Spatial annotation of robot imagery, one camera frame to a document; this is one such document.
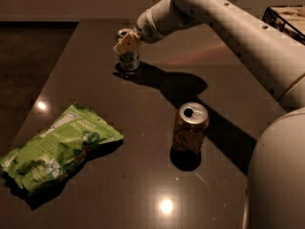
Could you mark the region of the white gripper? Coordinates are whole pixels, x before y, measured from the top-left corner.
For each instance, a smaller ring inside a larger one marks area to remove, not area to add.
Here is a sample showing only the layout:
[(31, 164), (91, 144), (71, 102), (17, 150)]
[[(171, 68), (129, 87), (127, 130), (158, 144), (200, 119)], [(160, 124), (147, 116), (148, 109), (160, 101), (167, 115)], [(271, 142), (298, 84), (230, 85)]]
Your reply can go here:
[[(145, 10), (136, 21), (136, 29), (142, 41), (153, 44), (168, 34), (166, 22), (169, 10), (161, 5), (154, 5)], [(118, 34), (117, 43), (113, 51), (118, 54), (132, 52), (139, 48), (141, 40), (134, 31), (121, 31)]]

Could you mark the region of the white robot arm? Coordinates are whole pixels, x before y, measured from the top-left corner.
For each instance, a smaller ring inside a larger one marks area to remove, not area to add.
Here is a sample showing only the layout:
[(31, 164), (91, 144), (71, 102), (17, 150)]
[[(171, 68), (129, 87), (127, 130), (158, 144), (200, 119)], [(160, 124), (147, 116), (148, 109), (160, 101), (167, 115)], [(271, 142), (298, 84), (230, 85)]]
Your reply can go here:
[(161, 0), (114, 46), (117, 54), (207, 24), (286, 110), (254, 148), (242, 229), (305, 229), (305, 46), (228, 0)]

